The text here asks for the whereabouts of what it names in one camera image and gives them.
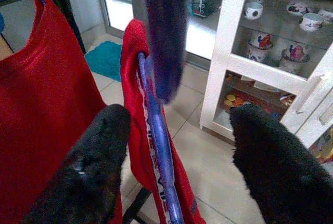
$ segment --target red fabric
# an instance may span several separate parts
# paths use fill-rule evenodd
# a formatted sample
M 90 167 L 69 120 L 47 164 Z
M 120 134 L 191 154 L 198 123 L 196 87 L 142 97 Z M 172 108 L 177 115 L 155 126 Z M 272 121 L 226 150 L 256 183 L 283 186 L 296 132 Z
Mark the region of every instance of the red fabric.
M 156 161 L 153 162 L 151 158 L 152 143 L 147 137 L 143 95 L 140 92 L 136 76 L 138 71 L 137 55 L 139 52 L 143 52 L 146 56 L 149 54 L 146 30 L 142 22 L 132 20 L 124 32 L 120 65 L 124 106 L 129 110 L 132 117 L 129 140 L 131 169 L 136 179 L 153 193 L 160 223 L 165 224 L 168 223 L 168 212 L 165 200 L 160 196 L 163 195 L 163 192 L 161 186 L 157 183 L 159 175 L 154 172 L 156 171 L 154 168 L 157 168 L 157 163 Z M 184 221 L 185 223 L 205 223 L 200 216 L 186 172 L 177 155 L 171 137 L 170 145 L 175 171 L 175 187 Z
M 0 223 L 18 223 L 106 105 L 52 0 L 35 0 L 22 50 L 0 62 Z M 116 220 L 121 223 L 118 197 Z

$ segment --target blue fuzzy object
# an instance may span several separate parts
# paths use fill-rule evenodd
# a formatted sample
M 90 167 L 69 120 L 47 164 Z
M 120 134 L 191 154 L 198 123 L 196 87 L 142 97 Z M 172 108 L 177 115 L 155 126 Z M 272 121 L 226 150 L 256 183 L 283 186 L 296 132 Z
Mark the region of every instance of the blue fuzzy object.
M 90 69 L 120 82 L 121 45 L 105 41 L 85 56 Z

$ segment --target red cloth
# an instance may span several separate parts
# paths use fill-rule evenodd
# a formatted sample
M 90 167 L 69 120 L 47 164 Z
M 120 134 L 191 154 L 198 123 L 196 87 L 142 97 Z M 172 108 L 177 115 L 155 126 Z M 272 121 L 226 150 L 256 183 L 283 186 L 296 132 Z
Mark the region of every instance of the red cloth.
M 165 224 L 169 223 L 169 212 L 163 197 L 163 187 L 158 183 L 160 174 L 157 169 L 157 161 L 154 159 L 152 142 L 147 137 L 147 130 L 150 130 L 150 127 L 147 124 L 143 94 L 140 92 L 139 81 L 137 80 L 137 55 L 139 52 L 143 52 L 146 56 L 149 54 L 146 30 L 142 22 L 132 20 L 124 32 L 120 60 L 124 106 L 129 110 L 132 117 L 129 140 L 131 169 L 136 179 L 153 193 L 160 223 Z M 175 187 L 184 221 L 185 223 L 205 223 L 200 216 L 186 172 L 170 135 L 169 138 L 175 172 Z
M 35 0 L 22 50 L 0 62 L 0 223 L 18 223 L 106 105 L 65 17 Z M 118 197 L 116 218 L 121 223 Z

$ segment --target blue mat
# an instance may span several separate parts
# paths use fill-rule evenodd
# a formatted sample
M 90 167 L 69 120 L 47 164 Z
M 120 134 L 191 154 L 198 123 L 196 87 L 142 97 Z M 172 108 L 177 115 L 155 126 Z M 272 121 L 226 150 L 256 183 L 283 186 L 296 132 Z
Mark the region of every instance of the blue mat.
M 120 82 L 121 45 L 105 41 L 85 56 L 90 70 Z

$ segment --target cabinet handle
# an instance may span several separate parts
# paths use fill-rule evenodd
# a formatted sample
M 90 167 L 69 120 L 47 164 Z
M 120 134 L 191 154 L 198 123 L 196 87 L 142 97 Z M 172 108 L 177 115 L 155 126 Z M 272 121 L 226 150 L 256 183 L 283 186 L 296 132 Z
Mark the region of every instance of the cabinet handle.
M 297 100 L 296 102 L 296 114 L 303 113 L 305 109 L 303 108 L 306 101 L 308 100 L 309 96 L 313 93 L 315 88 L 318 86 L 318 84 L 324 80 L 323 79 L 324 75 L 316 76 L 311 79 L 309 83 L 311 83 L 308 91 L 306 93 L 303 93 Z
M 322 125 L 327 124 L 328 121 L 333 117 L 333 103 L 324 111 L 324 113 L 319 117 L 319 121 Z

